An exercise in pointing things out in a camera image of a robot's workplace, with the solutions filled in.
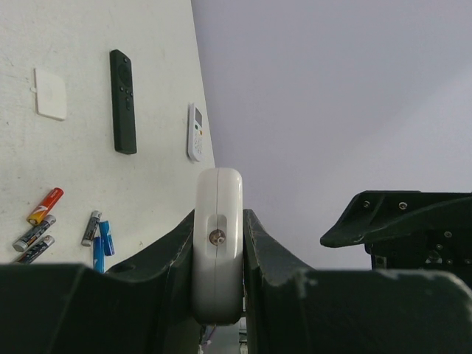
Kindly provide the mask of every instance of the orange battery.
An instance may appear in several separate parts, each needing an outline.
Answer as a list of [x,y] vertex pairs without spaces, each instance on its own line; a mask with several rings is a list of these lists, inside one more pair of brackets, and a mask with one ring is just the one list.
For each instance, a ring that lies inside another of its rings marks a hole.
[[61,188],[54,188],[42,202],[36,207],[35,211],[32,212],[27,218],[28,222],[32,225],[39,225],[39,223],[48,215],[52,207],[58,202],[60,197],[64,194]]

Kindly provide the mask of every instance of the gray battery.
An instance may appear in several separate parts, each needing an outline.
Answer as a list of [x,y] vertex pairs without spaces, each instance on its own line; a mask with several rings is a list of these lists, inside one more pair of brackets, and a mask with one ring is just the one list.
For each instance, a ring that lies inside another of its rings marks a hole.
[[33,247],[24,252],[20,257],[13,261],[14,264],[30,264],[33,260],[41,256],[49,246],[54,243],[53,236],[45,236],[41,238]]
[[21,236],[14,244],[13,248],[18,252],[25,252],[46,230],[56,222],[56,218],[47,215],[37,226],[32,227],[26,234]]
[[87,246],[87,247],[91,246],[92,241],[95,237],[95,233],[97,232],[98,223],[100,222],[101,216],[102,216],[102,213],[97,210],[92,212],[92,214],[90,215],[90,219],[88,220],[86,231],[82,237],[82,246]]

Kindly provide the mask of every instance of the table surface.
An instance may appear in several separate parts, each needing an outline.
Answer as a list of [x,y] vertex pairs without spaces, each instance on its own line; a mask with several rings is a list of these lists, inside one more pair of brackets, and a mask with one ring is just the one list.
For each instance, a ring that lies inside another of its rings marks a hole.
[[[190,0],[0,0],[0,262],[26,217],[53,188],[64,196],[37,263],[85,263],[93,210],[108,220],[109,268],[173,229],[195,203],[198,174],[214,167]],[[108,53],[133,63],[138,153],[114,151]],[[65,80],[67,118],[35,113],[33,69]],[[187,157],[188,105],[204,115],[204,155]]]

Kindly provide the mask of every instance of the bolt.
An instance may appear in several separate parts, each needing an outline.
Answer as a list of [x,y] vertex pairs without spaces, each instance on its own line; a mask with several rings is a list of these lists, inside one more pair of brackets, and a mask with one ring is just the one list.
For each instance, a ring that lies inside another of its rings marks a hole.
[[209,234],[209,241],[212,245],[218,246],[226,240],[226,235],[223,231],[216,229]]

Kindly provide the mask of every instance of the gray wall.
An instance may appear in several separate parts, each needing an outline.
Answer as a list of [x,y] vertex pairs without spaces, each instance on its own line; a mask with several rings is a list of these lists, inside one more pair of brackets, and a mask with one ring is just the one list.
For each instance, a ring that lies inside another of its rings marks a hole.
[[362,190],[472,189],[472,1],[193,0],[217,166],[317,268]]

